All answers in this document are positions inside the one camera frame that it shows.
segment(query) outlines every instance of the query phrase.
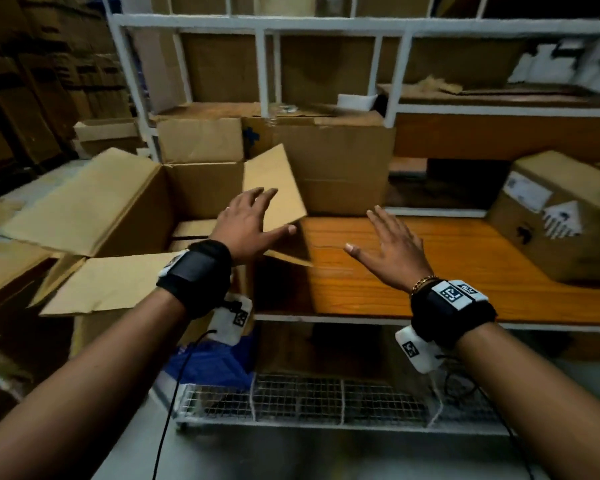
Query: person's right hand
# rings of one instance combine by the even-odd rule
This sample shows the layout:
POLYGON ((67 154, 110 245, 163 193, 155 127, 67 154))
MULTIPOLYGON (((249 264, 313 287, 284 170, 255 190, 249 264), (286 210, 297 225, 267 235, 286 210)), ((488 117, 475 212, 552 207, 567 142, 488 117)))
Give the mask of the person's right hand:
POLYGON ((410 293, 418 281, 433 275, 424 256, 422 240, 382 207, 376 205, 375 210, 375 213, 368 210, 367 215, 380 238, 380 256, 371 255, 354 244, 347 244, 344 250, 385 285, 410 293))

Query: blue cross mark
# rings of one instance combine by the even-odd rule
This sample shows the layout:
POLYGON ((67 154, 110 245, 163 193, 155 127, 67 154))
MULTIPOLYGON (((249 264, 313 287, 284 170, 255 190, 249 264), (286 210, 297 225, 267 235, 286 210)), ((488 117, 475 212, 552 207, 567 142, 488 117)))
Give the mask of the blue cross mark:
POLYGON ((247 126, 247 129, 242 132, 242 137, 249 142, 249 148, 252 147, 256 141, 260 141, 260 135, 250 126, 247 126))

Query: bracelet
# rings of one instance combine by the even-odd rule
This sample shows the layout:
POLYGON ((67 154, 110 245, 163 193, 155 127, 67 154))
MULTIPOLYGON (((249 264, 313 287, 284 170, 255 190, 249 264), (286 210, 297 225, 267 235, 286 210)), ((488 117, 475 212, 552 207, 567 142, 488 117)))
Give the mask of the bracelet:
POLYGON ((416 284, 414 284, 413 288, 411 288, 411 292, 409 293, 411 296, 415 295, 418 290, 420 288, 422 288, 426 283, 430 282, 431 280, 439 280, 440 278, 437 277, 435 274, 432 274, 430 276, 426 276, 423 279, 419 280, 416 284))

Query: wrist strap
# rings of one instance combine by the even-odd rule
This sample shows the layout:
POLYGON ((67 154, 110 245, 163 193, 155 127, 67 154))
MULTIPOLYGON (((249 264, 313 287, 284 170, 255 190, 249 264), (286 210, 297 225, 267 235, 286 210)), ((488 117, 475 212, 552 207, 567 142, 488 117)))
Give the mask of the wrist strap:
POLYGON ((425 341, 452 349, 465 333, 494 322, 496 310, 488 298, 467 283, 436 280, 411 297, 414 331, 425 341))
POLYGON ((156 286, 180 300, 192 319, 200 318, 222 304, 231 264, 231 252, 222 242, 195 242, 165 266, 156 286))

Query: person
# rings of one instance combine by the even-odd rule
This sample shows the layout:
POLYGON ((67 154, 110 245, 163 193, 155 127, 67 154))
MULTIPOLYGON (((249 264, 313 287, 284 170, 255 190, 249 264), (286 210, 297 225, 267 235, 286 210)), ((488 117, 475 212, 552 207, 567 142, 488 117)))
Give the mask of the person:
MULTIPOLYGON (((262 188, 241 193, 220 213, 210 236, 219 262, 227 257, 229 266, 248 262, 280 237, 296 232, 292 225, 262 231, 264 213, 275 193, 275 189, 262 188)), ((403 222, 380 207, 369 211, 368 217, 380 240, 381 254, 347 244, 350 256, 385 284, 407 293, 433 275, 422 241, 403 222)), ((200 291, 224 296, 227 270, 218 278, 209 271, 213 266, 207 266, 207 274, 200 271, 204 266, 196 266, 194 271, 204 279, 197 287, 185 288, 191 291, 188 296, 173 290, 174 281, 159 281, 142 302, 0 422, 0 480, 93 475, 190 319, 196 317, 191 311, 204 311, 196 305, 206 300, 200 291), (208 282, 215 282, 218 290, 208 282)), ((175 282, 185 275, 183 269, 191 271, 181 268, 175 282)), ((466 331, 453 348, 554 478, 600 479, 599 400, 494 322, 466 331)))

